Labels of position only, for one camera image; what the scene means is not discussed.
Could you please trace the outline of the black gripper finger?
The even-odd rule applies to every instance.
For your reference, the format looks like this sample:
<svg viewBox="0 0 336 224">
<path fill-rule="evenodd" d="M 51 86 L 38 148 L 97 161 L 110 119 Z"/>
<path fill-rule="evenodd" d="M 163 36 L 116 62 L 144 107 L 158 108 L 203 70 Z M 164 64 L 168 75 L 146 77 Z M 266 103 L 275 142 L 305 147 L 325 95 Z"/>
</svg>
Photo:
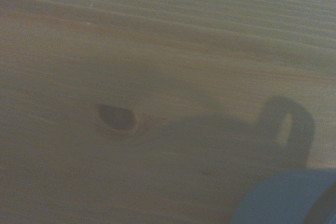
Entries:
<svg viewBox="0 0 336 224">
<path fill-rule="evenodd" d="M 335 223 L 335 183 L 333 183 L 310 208 L 306 215 L 306 223 Z"/>
</svg>

